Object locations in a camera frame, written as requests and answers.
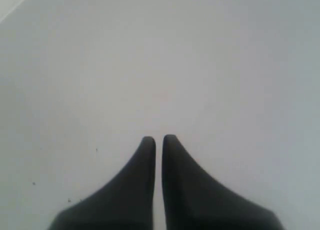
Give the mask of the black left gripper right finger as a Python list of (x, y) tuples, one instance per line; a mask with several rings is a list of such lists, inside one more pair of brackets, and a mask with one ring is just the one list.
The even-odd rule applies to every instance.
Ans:
[(167, 229), (283, 229), (272, 211), (211, 177), (175, 135), (163, 139), (161, 169)]

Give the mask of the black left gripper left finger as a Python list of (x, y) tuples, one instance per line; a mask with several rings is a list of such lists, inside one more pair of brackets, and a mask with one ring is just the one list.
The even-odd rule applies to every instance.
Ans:
[(144, 137), (105, 186), (60, 212), (50, 229), (152, 229), (156, 143)]

